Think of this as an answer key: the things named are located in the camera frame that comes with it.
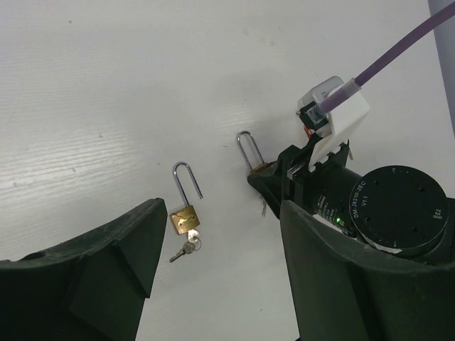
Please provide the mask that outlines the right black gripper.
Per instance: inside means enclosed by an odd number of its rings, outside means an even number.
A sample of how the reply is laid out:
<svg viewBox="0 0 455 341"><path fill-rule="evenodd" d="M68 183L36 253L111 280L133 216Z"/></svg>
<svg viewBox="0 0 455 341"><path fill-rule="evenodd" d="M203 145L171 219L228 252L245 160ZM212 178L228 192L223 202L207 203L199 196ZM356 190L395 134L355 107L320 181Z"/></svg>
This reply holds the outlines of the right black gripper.
<svg viewBox="0 0 455 341"><path fill-rule="evenodd" d="M337 166L347 164L350 144L341 143L334 152L322 161L310 164L316 141L303 148L292 145L279 154L277 162L265 163L251 170L248 184L266 202L274 216L279 219L282 200L290 200L308 213L317 212L314 200L328 183L323 177Z"/></svg>

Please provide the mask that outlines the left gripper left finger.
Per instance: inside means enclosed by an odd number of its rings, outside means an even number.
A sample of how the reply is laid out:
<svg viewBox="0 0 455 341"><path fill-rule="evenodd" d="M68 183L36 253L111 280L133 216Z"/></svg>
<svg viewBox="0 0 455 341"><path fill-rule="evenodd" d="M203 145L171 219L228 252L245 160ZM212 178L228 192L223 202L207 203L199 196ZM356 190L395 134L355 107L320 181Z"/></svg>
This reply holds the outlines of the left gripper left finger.
<svg viewBox="0 0 455 341"><path fill-rule="evenodd" d="M150 199L107 224L1 262L2 340L134 340L167 209Z"/></svg>

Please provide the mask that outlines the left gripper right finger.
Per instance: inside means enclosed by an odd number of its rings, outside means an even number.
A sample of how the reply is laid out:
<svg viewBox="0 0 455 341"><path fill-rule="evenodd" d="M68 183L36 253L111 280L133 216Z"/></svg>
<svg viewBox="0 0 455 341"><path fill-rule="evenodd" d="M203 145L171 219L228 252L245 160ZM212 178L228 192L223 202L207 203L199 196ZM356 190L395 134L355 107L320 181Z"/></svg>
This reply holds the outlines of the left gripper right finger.
<svg viewBox="0 0 455 341"><path fill-rule="evenodd" d="M302 340L453 340L454 265L378 251L282 203L282 241Z"/></svg>

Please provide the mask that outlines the orange black padlock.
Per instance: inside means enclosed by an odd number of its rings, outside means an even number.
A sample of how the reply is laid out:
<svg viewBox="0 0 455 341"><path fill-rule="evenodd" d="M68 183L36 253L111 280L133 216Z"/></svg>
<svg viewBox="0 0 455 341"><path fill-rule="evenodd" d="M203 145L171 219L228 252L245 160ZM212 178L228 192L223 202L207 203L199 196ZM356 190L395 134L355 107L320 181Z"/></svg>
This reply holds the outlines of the orange black padlock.
<svg viewBox="0 0 455 341"><path fill-rule="evenodd" d="M305 131L306 135L308 136L308 138L310 139L313 134L312 130L310 130L307 126L304 126L304 131Z"/></svg>

